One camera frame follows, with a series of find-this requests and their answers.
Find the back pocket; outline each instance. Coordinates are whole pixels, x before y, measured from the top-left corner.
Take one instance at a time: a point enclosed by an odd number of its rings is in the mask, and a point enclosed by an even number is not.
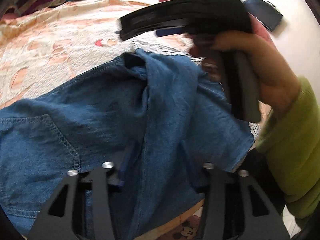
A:
[[[47,114],[0,118],[0,204],[7,214],[35,218],[70,169],[76,150]]]

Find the cartoon character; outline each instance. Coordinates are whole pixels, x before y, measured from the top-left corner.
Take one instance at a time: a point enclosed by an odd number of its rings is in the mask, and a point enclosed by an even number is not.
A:
[[[186,220],[181,224],[183,226],[183,230],[180,233],[175,233],[173,234],[174,239],[180,239],[181,236],[185,236],[188,240],[193,239],[196,234],[197,234],[197,229],[196,228],[191,228],[190,222]]]

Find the blue denim pants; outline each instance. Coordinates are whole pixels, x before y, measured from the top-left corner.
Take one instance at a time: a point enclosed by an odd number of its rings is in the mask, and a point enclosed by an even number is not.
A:
[[[230,171],[254,139],[188,57],[138,49],[0,110],[0,204],[27,236],[68,170],[90,171],[132,140],[141,151],[110,197],[116,237],[128,240],[203,198],[176,152],[181,140],[199,163]]]

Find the person's arm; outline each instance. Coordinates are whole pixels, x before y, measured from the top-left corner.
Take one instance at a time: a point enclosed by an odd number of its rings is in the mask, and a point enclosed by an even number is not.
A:
[[[308,80],[300,84],[288,112],[277,119],[271,111],[256,142],[297,219],[310,216],[320,200],[320,112]]]
[[[272,107],[257,150],[266,155],[289,211],[298,219],[308,217],[320,199],[320,114],[309,82],[299,80],[282,55],[255,34],[220,33],[209,47],[248,54],[261,101]],[[190,53],[201,57],[201,47]]]

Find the metal screw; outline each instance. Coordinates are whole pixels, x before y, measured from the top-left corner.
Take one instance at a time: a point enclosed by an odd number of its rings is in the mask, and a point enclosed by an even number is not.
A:
[[[204,163],[202,167],[204,167],[207,170],[212,170],[214,168],[214,165],[212,163]]]
[[[69,170],[67,174],[68,176],[76,176],[79,174],[79,172],[77,170]]]
[[[245,170],[238,171],[238,174],[241,177],[248,177],[249,176],[249,172],[245,171]]]
[[[113,162],[106,162],[102,164],[102,168],[104,169],[111,169],[115,166],[115,164]]]

